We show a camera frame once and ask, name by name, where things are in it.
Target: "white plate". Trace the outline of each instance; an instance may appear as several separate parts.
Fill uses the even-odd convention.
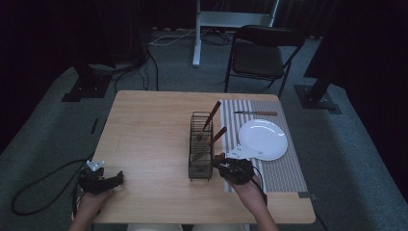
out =
[[[240,129],[240,143],[256,151],[263,152],[263,161],[272,161],[285,154],[288,148],[288,139],[285,133],[276,124],[263,120],[252,119]]]

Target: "person's arm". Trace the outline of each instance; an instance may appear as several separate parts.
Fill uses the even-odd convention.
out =
[[[253,179],[260,184],[259,178],[255,175]],[[259,191],[258,187],[252,181],[244,185],[235,185],[229,183],[237,192],[242,204],[254,216],[258,230],[260,231],[278,231],[278,226],[273,220],[267,205]]]
[[[93,218],[95,218],[99,209],[105,204],[106,200],[114,191],[108,190],[98,195],[90,193],[85,194],[81,198],[78,212],[75,219],[72,221],[69,231],[85,231],[89,227]]]

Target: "drying mat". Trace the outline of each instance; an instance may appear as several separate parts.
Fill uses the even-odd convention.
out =
[[[265,192],[307,192],[305,180],[294,151],[288,124],[278,101],[260,100],[225,100],[221,99],[221,127],[226,126],[228,131],[222,136],[222,149],[225,153],[239,144],[240,128],[247,121],[255,118],[271,121],[278,125],[288,138],[288,149],[285,154],[274,161],[261,161],[251,159],[253,166],[259,169],[264,178]],[[278,115],[244,115],[234,114],[236,111],[274,111]],[[225,183],[225,190],[232,192],[233,189]]]

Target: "gray carpet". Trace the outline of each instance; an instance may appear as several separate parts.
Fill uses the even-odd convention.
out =
[[[156,32],[162,35],[185,32]],[[219,38],[206,38],[220,41]],[[314,208],[328,230],[407,230],[408,206],[385,168],[366,129],[350,105],[344,90],[331,86],[328,93],[342,115],[325,110],[302,109],[294,85],[313,85],[303,78],[319,40],[309,38],[294,59],[290,78],[282,94],[282,106],[291,130],[294,147],[303,170]],[[159,90],[223,92],[223,78],[229,46],[203,44],[201,65],[191,65],[193,40],[181,39],[167,46],[150,46],[159,68]],[[155,67],[150,60],[140,69],[144,86],[156,89]],[[55,168],[85,159],[98,144],[115,99],[115,81],[106,96],[63,103],[77,79],[73,68],[56,79],[36,110],[0,156],[0,230],[66,230],[70,223],[72,184],[49,208],[32,216],[16,216],[11,211],[14,194]],[[267,82],[234,78],[229,92],[277,93],[280,82],[269,90]],[[119,90],[143,90],[138,72],[123,75]],[[23,194],[18,209],[40,208],[64,186],[77,166],[63,169]],[[126,230],[122,224],[97,224],[95,230]],[[323,230],[313,224],[279,225],[281,230]]]

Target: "utensil holder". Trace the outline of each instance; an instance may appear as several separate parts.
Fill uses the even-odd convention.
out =
[[[207,125],[203,131],[204,124],[210,113],[194,112],[191,116],[190,129],[190,152],[189,152],[189,178],[192,179],[208,179],[213,176],[213,167],[211,162],[214,156],[213,146],[208,147],[208,142],[214,136],[213,121]],[[202,139],[196,141],[197,135],[201,133]]]

